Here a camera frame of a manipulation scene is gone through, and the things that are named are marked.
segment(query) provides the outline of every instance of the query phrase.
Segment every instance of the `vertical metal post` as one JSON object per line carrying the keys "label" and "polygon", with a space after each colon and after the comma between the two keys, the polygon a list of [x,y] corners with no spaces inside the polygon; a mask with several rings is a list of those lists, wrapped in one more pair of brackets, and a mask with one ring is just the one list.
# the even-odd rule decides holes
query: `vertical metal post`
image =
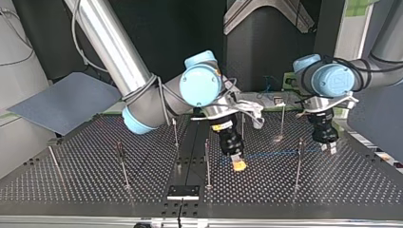
{"label": "vertical metal post", "polygon": [[279,129],[279,135],[275,137],[275,142],[281,142],[282,139],[284,138],[283,136],[283,130],[284,130],[284,117],[285,117],[285,103],[283,103],[282,110],[281,110],[281,124],[280,124],[280,129]]}
{"label": "vertical metal post", "polygon": [[179,143],[178,143],[178,130],[177,130],[177,122],[175,120],[175,118],[172,118],[172,125],[174,125],[174,131],[175,131],[175,146],[179,147]]}
{"label": "vertical metal post", "polygon": [[244,124],[245,124],[245,114],[242,113],[242,139],[244,140]]}
{"label": "vertical metal post", "polygon": [[207,165],[207,189],[211,189],[213,186],[211,185],[211,179],[210,179],[210,159],[208,157],[208,139],[205,139],[205,144],[204,144],[204,153],[205,153],[205,163]]}
{"label": "vertical metal post", "polygon": [[48,146],[48,149],[49,149],[49,151],[50,151],[50,155],[51,155],[51,157],[52,157],[52,159],[53,159],[54,164],[55,164],[57,167],[59,167],[59,162],[57,161],[56,156],[54,155],[54,151],[53,151],[53,148],[51,147],[51,145]]}

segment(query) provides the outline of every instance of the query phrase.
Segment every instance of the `wire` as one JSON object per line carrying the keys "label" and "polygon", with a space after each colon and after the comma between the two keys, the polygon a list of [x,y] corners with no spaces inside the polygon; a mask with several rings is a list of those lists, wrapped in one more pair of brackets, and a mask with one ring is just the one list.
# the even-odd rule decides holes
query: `wire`
{"label": "wire", "polygon": [[97,66],[96,64],[92,63],[91,61],[88,60],[88,58],[85,56],[82,50],[80,50],[80,47],[77,42],[77,35],[76,35],[76,30],[75,30],[75,24],[76,24],[76,19],[77,19],[77,14],[78,14],[78,8],[80,7],[81,0],[77,0],[74,4],[74,9],[73,9],[73,16],[71,19],[71,34],[73,36],[73,42],[74,46],[76,47],[78,53],[81,55],[81,57],[84,59],[85,62],[87,62],[89,65],[92,67],[95,67],[103,72],[107,72],[106,69]]}
{"label": "wire", "polygon": [[8,14],[11,14],[12,16],[14,16],[15,18],[17,18],[18,20],[20,20],[20,17],[17,15],[17,13],[15,13],[9,9],[5,9],[5,8],[0,8],[0,10],[3,12],[3,20],[9,26],[9,28],[12,31],[14,31],[14,33],[18,36],[18,38],[21,40],[21,42],[23,42],[28,48],[32,49],[32,45],[29,43],[28,37],[26,36],[26,39],[24,40],[23,37],[20,35],[20,33],[18,33],[15,26],[12,24],[12,22],[6,16],[6,13],[8,13]]}
{"label": "wire", "polygon": [[163,82],[161,81],[160,77],[157,77],[157,80],[158,88],[160,89],[161,105],[163,106],[163,115],[165,116],[166,123],[170,125],[171,122],[169,121],[168,112],[166,110],[165,96],[163,94]]}
{"label": "wire", "polygon": [[9,9],[6,8],[0,8],[0,12],[2,12],[2,14],[0,14],[0,16],[3,17],[4,21],[6,22],[6,24],[10,27],[10,29],[18,36],[18,38],[30,49],[30,53],[29,55],[22,59],[22,60],[18,60],[15,62],[11,62],[11,63],[5,63],[5,64],[0,64],[0,67],[5,67],[5,66],[12,66],[12,65],[16,65],[16,64],[20,64],[25,62],[26,60],[30,59],[30,57],[32,57],[34,50],[32,48],[32,46],[29,43],[29,39],[26,36],[26,40],[24,40],[22,38],[22,36],[18,33],[17,29],[15,28],[15,26],[11,23],[11,21],[9,20],[9,18],[7,18],[6,13],[9,13],[11,15],[13,15],[15,18],[17,18],[18,20],[20,20],[20,17],[18,16],[18,14],[14,11],[11,11]]}
{"label": "wire", "polygon": [[16,62],[12,62],[12,63],[1,64],[0,67],[11,66],[11,65],[16,65],[16,64],[23,63],[26,60],[28,60],[32,55],[33,55],[33,49],[30,51],[29,56],[27,56],[26,58],[24,58],[22,60],[19,60],[19,61],[16,61]]}

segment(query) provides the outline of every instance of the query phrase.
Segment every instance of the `silver pipe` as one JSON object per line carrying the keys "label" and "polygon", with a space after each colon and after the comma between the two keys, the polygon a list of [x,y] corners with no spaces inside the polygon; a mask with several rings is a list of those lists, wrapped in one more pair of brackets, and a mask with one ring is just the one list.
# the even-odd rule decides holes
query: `silver pipe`
{"label": "silver pipe", "polygon": [[[65,0],[71,11],[77,0]],[[145,85],[150,72],[107,0],[81,0],[77,21],[124,98]]]}
{"label": "silver pipe", "polygon": [[403,1],[394,1],[391,12],[380,31],[373,55],[387,61],[403,61]]}

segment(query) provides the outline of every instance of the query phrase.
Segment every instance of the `metal rod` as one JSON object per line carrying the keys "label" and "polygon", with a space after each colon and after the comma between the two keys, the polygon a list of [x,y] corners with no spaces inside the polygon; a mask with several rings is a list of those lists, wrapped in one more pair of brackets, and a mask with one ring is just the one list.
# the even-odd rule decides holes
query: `metal rod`
{"label": "metal rod", "polygon": [[[78,0],[65,0],[74,11]],[[107,0],[80,0],[77,21],[124,97],[144,86],[150,72]]]}
{"label": "metal rod", "polygon": [[285,116],[285,104],[282,107],[282,111],[281,111],[281,128],[279,129],[279,135],[282,137],[282,132],[284,129],[284,116]]}
{"label": "metal rod", "polygon": [[48,149],[49,149],[49,151],[50,151],[51,157],[53,158],[54,164],[55,164],[57,167],[59,167],[59,162],[56,160],[56,156],[54,155],[53,148],[51,147],[51,145],[48,146]]}
{"label": "metal rod", "polygon": [[244,124],[245,124],[245,114],[242,113],[242,139],[244,140]]}
{"label": "metal rod", "polygon": [[301,167],[301,159],[302,159],[302,154],[304,153],[304,141],[302,138],[299,139],[298,142],[298,166],[297,166],[297,176],[296,176],[296,186],[295,186],[295,193],[299,189],[299,173],[300,173],[300,167]]}
{"label": "metal rod", "polygon": [[174,131],[175,131],[175,146],[176,146],[176,147],[179,147],[179,143],[178,143],[178,130],[177,130],[177,125],[176,125],[175,118],[172,118],[172,125],[174,125]]}
{"label": "metal rod", "polygon": [[213,186],[211,185],[211,180],[210,180],[210,160],[208,157],[208,139],[205,139],[205,144],[204,144],[204,153],[205,153],[205,162],[207,164],[207,189],[211,189]]}
{"label": "metal rod", "polygon": [[281,124],[280,124],[280,128],[279,128],[279,135],[277,135],[274,139],[274,141],[276,143],[281,142],[282,139],[284,138],[283,136],[283,129],[284,129],[284,117],[285,117],[285,104],[282,107],[282,111],[281,111]]}
{"label": "metal rod", "polygon": [[124,170],[126,188],[130,188],[130,184],[128,183],[128,178],[127,178],[127,172],[125,170],[125,162],[124,161],[122,161],[122,169]]}

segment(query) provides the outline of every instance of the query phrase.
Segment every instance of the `perforated metal plate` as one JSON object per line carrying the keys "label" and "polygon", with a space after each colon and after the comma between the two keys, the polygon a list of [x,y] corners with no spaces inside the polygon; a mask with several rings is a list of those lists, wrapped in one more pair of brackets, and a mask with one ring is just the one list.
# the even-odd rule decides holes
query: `perforated metal plate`
{"label": "perforated metal plate", "polygon": [[[347,133],[338,141],[337,154],[321,152],[311,140],[313,128],[295,114],[286,114],[282,142],[273,142],[279,134],[280,113],[264,114],[262,130],[247,120],[248,167],[240,173],[221,154],[218,136],[208,130],[207,123],[192,123],[199,128],[190,131],[188,117],[180,117],[180,139],[194,140],[181,141],[194,144],[193,151],[186,149],[190,161],[203,156],[205,137],[209,138],[211,190],[203,186],[205,162],[189,163],[189,170],[176,163],[172,126],[136,136],[120,117],[102,116],[54,148],[60,169],[47,151],[0,180],[0,216],[403,220],[400,173]],[[306,141],[306,153],[296,190],[300,138]],[[118,140],[127,151],[131,191],[125,190],[122,167],[115,157]],[[168,187],[177,184],[171,182],[173,173],[186,175],[181,184],[200,185],[201,199],[167,201]]]}
{"label": "perforated metal plate", "polygon": [[[183,139],[188,117],[178,120]],[[117,141],[125,151],[131,190],[125,189]],[[120,116],[101,116],[49,153],[26,163],[28,169],[0,189],[0,202],[22,203],[160,203],[177,157],[173,126],[134,135]]]}
{"label": "perforated metal plate", "polygon": [[[300,214],[313,207],[321,208],[317,215],[324,213],[328,217],[335,216],[333,210],[341,210],[339,215],[342,215],[343,208],[349,206],[362,207],[361,210],[376,207],[379,215],[382,210],[403,209],[403,176],[400,180],[390,177],[390,173],[380,168],[379,159],[366,156],[371,151],[365,147],[352,148],[351,141],[342,134],[335,155],[322,152],[319,144],[312,140],[313,128],[306,118],[297,119],[295,115],[295,112],[286,114],[281,142],[274,142],[280,133],[280,113],[265,114],[262,130],[254,129],[247,120],[244,154],[248,167],[243,172],[233,171],[230,160],[221,153],[218,135],[210,132],[213,188],[204,189],[203,199],[207,208],[213,208],[209,217],[278,218],[278,211],[284,215]],[[297,144],[301,138],[306,149],[296,187]],[[307,215],[308,218],[316,216],[315,213]]]}

